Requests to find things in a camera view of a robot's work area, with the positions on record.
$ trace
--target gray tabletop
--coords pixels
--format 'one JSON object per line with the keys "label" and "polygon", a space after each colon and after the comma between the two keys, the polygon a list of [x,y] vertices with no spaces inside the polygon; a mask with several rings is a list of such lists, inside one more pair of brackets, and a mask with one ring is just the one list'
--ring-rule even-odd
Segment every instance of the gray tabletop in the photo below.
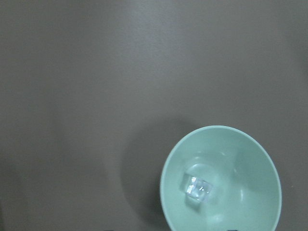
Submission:
{"label": "gray tabletop", "polygon": [[168,231],[164,161],[207,125],[268,151],[308,228],[307,1],[7,1],[0,230]]}

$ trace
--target bowl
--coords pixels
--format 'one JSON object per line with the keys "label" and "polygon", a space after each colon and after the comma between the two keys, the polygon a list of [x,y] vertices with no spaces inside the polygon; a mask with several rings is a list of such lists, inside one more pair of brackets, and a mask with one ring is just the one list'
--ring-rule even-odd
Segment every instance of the bowl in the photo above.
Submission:
{"label": "bowl", "polygon": [[173,231],[274,231],[282,191],[264,148],[226,126],[197,129],[170,152],[160,198]]}

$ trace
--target plastic bowl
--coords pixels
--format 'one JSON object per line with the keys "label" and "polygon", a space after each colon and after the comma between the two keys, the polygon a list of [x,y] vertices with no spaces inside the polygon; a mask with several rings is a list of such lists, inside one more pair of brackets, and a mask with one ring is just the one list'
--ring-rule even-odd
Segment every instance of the plastic bowl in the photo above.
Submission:
{"label": "plastic bowl", "polygon": [[[212,185],[204,201],[183,188],[187,174]],[[173,231],[274,231],[282,206],[279,176],[267,152],[226,126],[197,129],[176,144],[163,168],[160,197]]]}

